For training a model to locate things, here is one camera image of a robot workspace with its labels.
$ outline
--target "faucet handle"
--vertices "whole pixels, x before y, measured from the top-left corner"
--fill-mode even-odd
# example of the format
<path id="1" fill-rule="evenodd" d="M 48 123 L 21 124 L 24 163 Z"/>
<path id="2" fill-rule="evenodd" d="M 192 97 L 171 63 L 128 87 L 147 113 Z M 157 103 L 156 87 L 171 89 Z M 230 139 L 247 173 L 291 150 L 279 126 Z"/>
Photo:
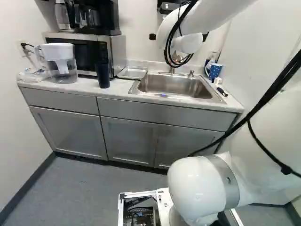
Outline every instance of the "faucet handle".
<path id="1" fill-rule="evenodd" d="M 193 77 L 194 70 L 190 70 L 190 73 L 188 74 L 188 77 Z"/>

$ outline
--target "white countertop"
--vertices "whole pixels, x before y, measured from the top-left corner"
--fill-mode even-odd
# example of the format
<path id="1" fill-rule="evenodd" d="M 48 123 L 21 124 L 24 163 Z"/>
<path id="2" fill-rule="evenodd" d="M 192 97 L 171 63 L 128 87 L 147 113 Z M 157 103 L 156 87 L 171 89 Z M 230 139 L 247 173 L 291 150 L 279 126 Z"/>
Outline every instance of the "white countertop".
<path id="1" fill-rule="evenodd" d="M 49 80 L 44 80 L 37 83 L 25 83 L 18 81 L 19 87 L 26 87 L 32 89 L 42 89 L 48 91 L 56 91 L 63 93 L 72 93 L 93 97 L 104 97 L 119 100 L 128 100 L 152 104 L 162 104 L 171 106 L 182 106 L 191 108 L 200 108 L 215 111 L 226 111 L 234 113 L 242 113 L 244 107 L 231 95 L 223 97 L 220 93 L 218 95 L 226 102 L 222 103 L 210 103 L 202 101 L 201 99 L 173 99 L 166 97 L 148 97 L 136 94 L 128 94 L 128 91 L 132 87 L 134 81 L 132 80 L 120 80 L 114 79 L 110 81 L 110 87 L 107 89 L 101 89 L 98 85 L 98 80 L 78 78 L 77 82 L 71 84 L 57 84 Z"/>

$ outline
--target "sink basin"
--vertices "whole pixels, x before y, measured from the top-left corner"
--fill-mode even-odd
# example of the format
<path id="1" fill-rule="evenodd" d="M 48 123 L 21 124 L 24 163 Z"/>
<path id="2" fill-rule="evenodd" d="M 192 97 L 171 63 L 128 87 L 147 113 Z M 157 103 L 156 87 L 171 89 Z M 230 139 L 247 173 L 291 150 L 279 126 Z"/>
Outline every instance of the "sink basin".
<path id="1" fill-rule="evenodd" d="M 213 88 L 198 75 L 189 78 L 181 75 L 146 74 L 141 81 L 134 82 L 128 93 L 225 103 Z"/>
<path id="2" fill-rule="evenodd" d="M 193 98 L 211 99 L 212 95 L 200 79 L 182 76 L 147 74 L 137 89 L 144 93 L 181 95 Z"/>

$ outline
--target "black tumbler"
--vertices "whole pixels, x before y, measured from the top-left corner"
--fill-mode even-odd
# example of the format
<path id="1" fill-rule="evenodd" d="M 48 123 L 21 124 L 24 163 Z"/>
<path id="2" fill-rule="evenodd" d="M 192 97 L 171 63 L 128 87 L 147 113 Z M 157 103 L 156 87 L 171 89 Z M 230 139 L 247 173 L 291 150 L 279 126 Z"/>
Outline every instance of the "black tumbler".
<path id="1" fill-rule="evenodd" d="M 95 63 L 95 70 L 98 77 L 99 87 L 102 89 L 110 87 L 109 64 L 108 62 L 99 61 Z"/>

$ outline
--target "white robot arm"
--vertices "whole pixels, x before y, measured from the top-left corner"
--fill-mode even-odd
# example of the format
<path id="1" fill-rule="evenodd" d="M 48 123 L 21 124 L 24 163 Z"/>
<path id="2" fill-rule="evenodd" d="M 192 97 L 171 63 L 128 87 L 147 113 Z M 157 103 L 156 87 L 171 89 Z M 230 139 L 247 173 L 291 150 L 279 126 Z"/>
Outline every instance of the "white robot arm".
<path id="1" fill-rule="evenodd" d="M 182 20 L 172 36 L 171 47 L 183 53 L 196 52 L 202 34 L 223 25 L 256 0 L 200 0 Z M 181 7 L 180 15 L 189 5 Z M 171 29 L 178 21 L 179 10 L 170 13 L 157 32 L 157 43 L 166 48 Z M 295 57 L 298 70 L 301 52 Z M 168 171 L 168 187 L 178 212 L 190 226 L 208 226 L 225 209 L 257 202 L 266 194 L 301 185 L 301 84 L 277 94 L 231 137 L 226 153 L 189 157 L 176 161 Z M 284 168 L 265 153 L 250 130 L 260 139 Z"/>
<path id="2" fill-rule="evenodd" d="M 181 32 L 173 36 L 173 50 L 194 53 L 200 49 L 203 34 L 219 28 L 256 0 L 199 0 L 181 22 Z M 167 37 L 178 17 L 188 5 L 176 9 L 164 19 L 157 32 L 157 44 L 164 48 Z"/>

